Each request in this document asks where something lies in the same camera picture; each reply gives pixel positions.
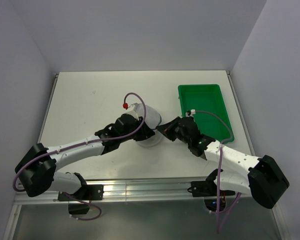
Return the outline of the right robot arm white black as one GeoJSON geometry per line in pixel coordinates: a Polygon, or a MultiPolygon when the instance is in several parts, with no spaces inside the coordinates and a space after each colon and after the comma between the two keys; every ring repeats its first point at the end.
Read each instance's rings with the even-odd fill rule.
{"type": "Polygon", "coordinates": [[[220,144],[202,134],[193,117],[177,117],[156,129],[172,142],[185,143],[196,157],[221,163],[221,169],[213,170],[205,180],[191,182],[188,192],[193,197],[242,193],[251,195],[262,207],[272,209],[290,186],[271,156],[252,156],[220,144]]]}

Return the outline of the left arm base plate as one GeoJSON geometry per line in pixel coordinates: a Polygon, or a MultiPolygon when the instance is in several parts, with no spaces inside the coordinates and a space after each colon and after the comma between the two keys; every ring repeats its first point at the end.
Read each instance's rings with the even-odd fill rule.
{"type": "Polygon", "coordinates": [[[65,201],[100,201],[103,198],[102,184],[84,184],[83,186],[66,187],[58,194],[59,202],[65,201]]]}

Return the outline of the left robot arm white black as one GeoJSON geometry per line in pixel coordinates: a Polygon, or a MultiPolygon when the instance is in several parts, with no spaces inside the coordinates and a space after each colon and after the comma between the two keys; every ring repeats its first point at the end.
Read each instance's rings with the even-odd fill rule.
{"type": "Polygon", "coordinates": [[[56,191],[81,200],[89,190],[86,181],[77,172],[60,172],[61,168],[113,152],[129,140],[149,140],[155,135],[155,128],[161,121],[160,115],[134,116],[124,113],[114,123],[83,140],[55,147],[44,147],[42,143],[37,143],[16,166],[12,187],[16,192],[26,192],[29,197],[56,191]]]}

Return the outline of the white mesh laundry bag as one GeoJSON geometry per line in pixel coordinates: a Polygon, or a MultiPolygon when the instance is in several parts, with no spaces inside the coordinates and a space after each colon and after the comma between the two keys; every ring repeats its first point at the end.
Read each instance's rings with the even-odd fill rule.
{"type": "Polygon", "coordinates": [[[138,141],[137,144],[144,148],[154,147],[162,140],[162,134],[156,130],[156,127],[162,123],[160,113],[149,105],[145,105],[146,117],[145,124],[154,131],[155,135],[149,139],[138,141]]]}

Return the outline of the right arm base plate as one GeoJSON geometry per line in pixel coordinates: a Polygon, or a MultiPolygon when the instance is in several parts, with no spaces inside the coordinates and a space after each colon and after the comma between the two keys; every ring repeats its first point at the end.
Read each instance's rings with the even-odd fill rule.
{"type": "Polygon", "coordinates": [[[216,197],[217,196],[217,185],[214,181],[200,180],[192,181],[187,192],[196,197],[216,197]]]}

